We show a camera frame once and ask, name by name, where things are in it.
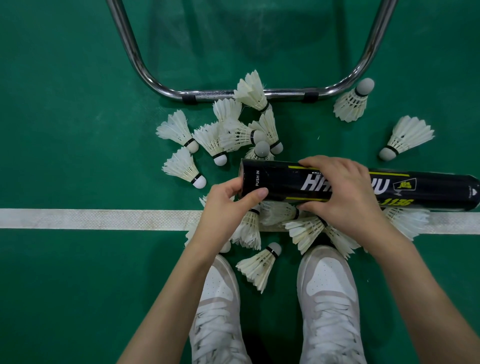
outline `shoelace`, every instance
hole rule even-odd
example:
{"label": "shoelace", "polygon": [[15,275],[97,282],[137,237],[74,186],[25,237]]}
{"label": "shoelace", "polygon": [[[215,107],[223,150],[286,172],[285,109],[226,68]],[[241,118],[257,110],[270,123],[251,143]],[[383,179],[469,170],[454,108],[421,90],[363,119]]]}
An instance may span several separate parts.
{"label": "shoelace", "polygon": [[192,346],[194,364],[247,363],[242,353],[243,344],[236,338],[235,328],[228,322],[230,312],[225,309],[226,302],[214,302],[197,309],[195,321],[195,340]]}
{"label": "shoelace", "polygon": [[336,296],[315,297],[319,316],[311,324],[313,335],[307,352],[308,363],[367,364],[360,333],[353,326],[350,301]]}

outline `shuttlecock tube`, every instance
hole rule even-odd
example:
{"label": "shuttlecock tube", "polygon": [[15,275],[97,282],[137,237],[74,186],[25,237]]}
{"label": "shuttlecock tube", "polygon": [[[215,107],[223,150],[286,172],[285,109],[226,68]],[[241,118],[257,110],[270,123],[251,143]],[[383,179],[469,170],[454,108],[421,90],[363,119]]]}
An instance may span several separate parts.
{"label": "shuttlecock tube", "polygon": [[[469,211],[480,203],[480,181],[473,176],[369,171],[381,207]],[[243,159],[239,175],[243,179],[240,197],[261,187],[268,188],[266,201],[326,202],[332,196],[331,185],[319,170],[298,163]]]}

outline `metal frame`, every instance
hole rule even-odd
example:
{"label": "metal frame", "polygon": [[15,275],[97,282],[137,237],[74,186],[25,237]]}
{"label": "metal frame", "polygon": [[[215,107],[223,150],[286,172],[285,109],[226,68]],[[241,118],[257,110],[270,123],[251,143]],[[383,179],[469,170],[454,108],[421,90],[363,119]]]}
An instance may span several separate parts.
{"label": "metal frame", "polygon": [[[397,0],[381,1],[372,28],[370,29],[370,34],[367,43],[365,44],[363,54],[353,71],[343,80],[327,87],[267,88],[265,89],[267,99],[315,102],[319,98],[337,95],[351,87],[355,81],[363,75],[372,62],[382,42],[390,18],[395,10],[396,3]],[[215,101],[233,97],[233,90],[176,91],[162,85],[152,76],[142,60],[122,0],[107,0],[107,4],[133,68],[152,90],[170,99],[183,101],[187,104],[196,104],[197,102]]]}

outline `green court floor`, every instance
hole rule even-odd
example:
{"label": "green court floor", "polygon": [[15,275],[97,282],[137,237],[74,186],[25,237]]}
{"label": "green court floor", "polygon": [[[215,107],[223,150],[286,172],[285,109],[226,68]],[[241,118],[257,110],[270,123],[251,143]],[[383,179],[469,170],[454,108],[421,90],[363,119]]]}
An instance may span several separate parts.
{"label": "green court floor", "polygon": [[[350,72],[378,0],[125,0],[150,71],[176,88],[234,88],[257,69],[267,87],[329,85]],[[367,76],[362,119],[334,118],[333,99],[275,103],[280,160],[314,154],[369,167],[480,176],[480,5],[402,0]],[[155,128],[182,108],[192,128],[211,105],[161,98],[137,77],[103,1],[0,4],[0,208],[200,209],[198,197],[237,174],[200,150],[202,191],[165,175],[178,145]],[[437,137],[388,164],[377,160],[396,121],[419,116]],[[258,113],[245,110],[241,119]],[[175,231],[0,231],[0,362],[114,363],[183,250]],[[433,274],[480,332],[478,236],[420,236]],[[254,363],[295,363],[301,256],[285,233],[263,233],[284,253],[260,295],[237,275],[242,331]],[[233,247],[231,264],[251,251]],[[371,256],[349,261],[360,295],[369,363],[416,363],[406,328]],[[190,361],[185,346],[182,363]]]}

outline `right hand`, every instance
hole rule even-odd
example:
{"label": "right hand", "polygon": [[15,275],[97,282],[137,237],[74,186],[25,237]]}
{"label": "right hand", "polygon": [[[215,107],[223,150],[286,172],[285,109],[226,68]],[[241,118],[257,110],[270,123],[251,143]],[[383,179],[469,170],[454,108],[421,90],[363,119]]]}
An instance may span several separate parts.
{"label": "right hand", "polygon": [[332,186],[332,197],[328,202],[306,202],[298,209],[320,216],[363,245],[371,240],[372,234],[393,228],[378,205],[365,166],[350,159],[327,156],[308,157],[299,163],[320,170]]}

